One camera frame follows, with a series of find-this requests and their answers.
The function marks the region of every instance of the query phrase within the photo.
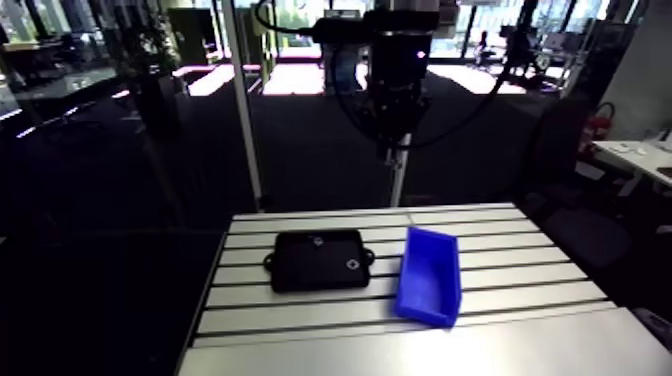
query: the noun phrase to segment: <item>potted plant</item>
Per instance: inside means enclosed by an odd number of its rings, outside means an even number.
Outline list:
[[[123,45],[121,71],[129,80],[129,90],[147,132],[166,138],[179,132],[188,115],[189,94],[183,80],[174,77],[178,56],[166,31],[166,19],[147,3],[144,21],[132,18],[120,28]]]

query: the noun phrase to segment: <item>white desk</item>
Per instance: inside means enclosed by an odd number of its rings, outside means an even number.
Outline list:
[[[459,236],[463,298],[452,331],[391,313],[408,226]],[[277,233],[334,228],[359,229],[376,254],[369,286],[274,294],[262,260]],[[239,215],[208,290],[184,376],[582,374],[574,361],[592,375],[672,374],[662,346],[508,203]]]
[[[656,181],[672,187],[672,178],[657,171],[658,167],[672,167],[672,153],[639,141],[596,141],[594,144],[606,154],[635,167],[638,171]],[[629,151],[619,151],[620,145],[626,145]],[[644,155],[637,153],[639,148],[645,151]]]
[[[669,376],[672,357],[626,309],[190,350],[180,376]]]

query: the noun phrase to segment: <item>black tray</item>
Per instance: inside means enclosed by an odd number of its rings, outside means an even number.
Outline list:
[[[314,291],[368,286],[373,260],[359,231],[296,231],[278,234],[264,267],[275,292]]]

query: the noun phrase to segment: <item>blue bin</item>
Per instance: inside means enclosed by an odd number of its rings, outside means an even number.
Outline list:
[[[409,227],[396,314],[431,326],[451,328],[461,301],[457,238]]]

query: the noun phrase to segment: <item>fire extinguisher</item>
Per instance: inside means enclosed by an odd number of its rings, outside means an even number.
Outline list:
[[[606,115],[598,115],[603,108],[608,108],[609,112]],[[601,141],[607,137],[607,133],[609,133],[613,124],[614,115],[616,115],[616,107],[613,103],[604,102],[597,106],[595,113],[588,118],[586,126],[583,128],[581,142],[579,143],[580,154],[586,157],[592,157],[595,154],[593,141]]]

